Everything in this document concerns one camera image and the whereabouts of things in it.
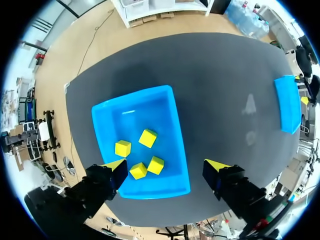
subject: white container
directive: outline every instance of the white container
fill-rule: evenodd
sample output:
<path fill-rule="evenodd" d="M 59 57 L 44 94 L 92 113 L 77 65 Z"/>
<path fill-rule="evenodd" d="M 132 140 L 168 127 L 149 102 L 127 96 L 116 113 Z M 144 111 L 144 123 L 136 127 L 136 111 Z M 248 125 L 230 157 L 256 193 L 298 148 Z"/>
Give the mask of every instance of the white container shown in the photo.
<path fill-rule="evenodd" d="M 149 0 L 121 0 L 126 17 L 143 14 L 149 11 Z"/>
<path fill-rule="evenodd" d="M 150 4 L 155 9 L 168 9 L 175 6 L 176 0 L 150 0 Z"/>

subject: red object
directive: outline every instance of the red object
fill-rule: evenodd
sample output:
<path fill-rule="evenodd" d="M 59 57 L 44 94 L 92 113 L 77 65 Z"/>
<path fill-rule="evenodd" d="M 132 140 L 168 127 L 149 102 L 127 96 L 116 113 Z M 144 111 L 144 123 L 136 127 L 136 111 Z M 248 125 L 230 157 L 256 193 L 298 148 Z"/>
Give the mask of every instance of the red object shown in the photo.
<path fill-rule="evenodd" d="M 45 58 L 45 55 L 44 54 L 41 54 L 41 53 L 37 53 L 35 55 L 35 59 L 44 59 Z"/>
<path fill-rule="evenodd" d="M 264 229 L 268 224 L 269 222 L 263 218 L 260 220 L 260 222 L 258 222 L 258 224 L 253 228 L 253 230 L 259 231 L 261 229 Z"/>

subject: water bottle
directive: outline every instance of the water bottle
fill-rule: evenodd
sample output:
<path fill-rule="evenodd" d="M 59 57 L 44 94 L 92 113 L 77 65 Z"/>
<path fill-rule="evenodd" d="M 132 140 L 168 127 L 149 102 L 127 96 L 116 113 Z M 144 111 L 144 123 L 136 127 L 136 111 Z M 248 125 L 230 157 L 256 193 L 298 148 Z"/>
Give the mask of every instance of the water bottle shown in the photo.
<path fill-rule="evenodd" d="M 238 28 L 245 36 L 253 37 L 254 33 L 261 28 L 258 15 L 252 11 L 248 11 L 240 22 Z"/>
<path fill-rule="evenodd" d="M 258 31 L 256 31 L 252 37 L 255 39 L 261 39 L 269 33 L 269 24 L 267 21 L 261 21 L 261 26 L 259 27 Z"/>
<path fill-rule="evenodd" d="M 229 5 L 230 9 L 228 11 L 229 20 L 235 25 L 243 17 L 244 12 L 246 11 L 248 1 L 244 1 L 241 5 L 239 0 L 232 1 L 232 4 Z"/>

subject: desk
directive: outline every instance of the desk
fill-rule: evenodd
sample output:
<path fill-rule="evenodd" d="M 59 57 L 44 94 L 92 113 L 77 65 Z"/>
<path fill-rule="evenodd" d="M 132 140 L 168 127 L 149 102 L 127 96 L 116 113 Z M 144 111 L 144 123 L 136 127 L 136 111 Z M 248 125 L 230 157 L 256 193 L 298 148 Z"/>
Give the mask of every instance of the desk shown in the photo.
<path fill-rule="evenodd" d="M 151 200 L 117 195 L 106 204 L 131 226 L 200 221 L 228 210 L 202 177 L 204 159 L 238 164 L 254 184 L 265 187 L 294 156 L 299 131 L 281 131 L 274 87 L 274 79 L 287 74 L 291 70 L 282 50 L 248 37 L 186 33 L 144 41 L 101 60 L 70 82 L 66 107 L 74 145 L 84 168 L 103 164 L 92 106 L 141 89 L 172 86 L 190 194 Z M 256 111 L 251 108 L 248 114 L 252 97 Z"/>

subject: yellow foam block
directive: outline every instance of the yellow foam block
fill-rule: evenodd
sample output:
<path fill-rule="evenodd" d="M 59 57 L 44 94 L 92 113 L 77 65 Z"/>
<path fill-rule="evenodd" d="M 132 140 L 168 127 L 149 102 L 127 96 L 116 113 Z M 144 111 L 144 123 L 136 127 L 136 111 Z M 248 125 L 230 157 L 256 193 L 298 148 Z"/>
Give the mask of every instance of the yellow foam block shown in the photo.
<path fill-rule="evenodd" d="M 110 163 L 107 163 L 107 164 L 103 164 L 103 165 L 100 165 L 100 166 L 101 167 L 111 168 L 112 172 L 113 172 L 124 160 L 126 160 L 126 159 L 123 158 L 123 159 L 120 159 L 118 161 L 113 161 L 113 162 L 110 162 Z"/>
<path fill-rule="evenodd" d="M 165 161 L 163 161 L 161 158 L 153 156 L 147 170 L 151 173 L 159 175 L 164 166 Z"/>
<path fill-rule="evenodd" d="M 303 102 L 305 105 L 308 105 L 309 103 L 309 98 L 307 96 L 302 96 L 301 97 L 301 102 Z"/>
<path fill-rule="evenodd" d="M 147 175 L 147 169 L 145 165 L 142 162 L 140 162 L 130 169 L 130 173 L 132 174 L 135 180 L 138 180 L 144 178 Z"/>
<path fill-rule="evenodd" d="M 225 167 L 229 168 L 231 166 L 217 162 L 217 161 L 212 161 L 210 159 L 205 159 L 205 161 L 207 161 L 212 167 L 215 168 L 215 170 L 217 170 L 219 172 L 220 169 L 223 169 Z"/>
<path fill-rule="evenodd" d="M 121 157 L 128 157 L 131 152 L 131 142 L 120 140 L 115 143 L 115 154 Z"/>
<path fill-rule="evenodd" d="M 139 143 L 141 143 L 142 145 L 145 145 L 148 148 L 151 148 L 157 138 L 157 135 L 158 134 L 155 133 L 154 131 L 145 129 L 143 130 L 143 133 L 139 139 Z"/>

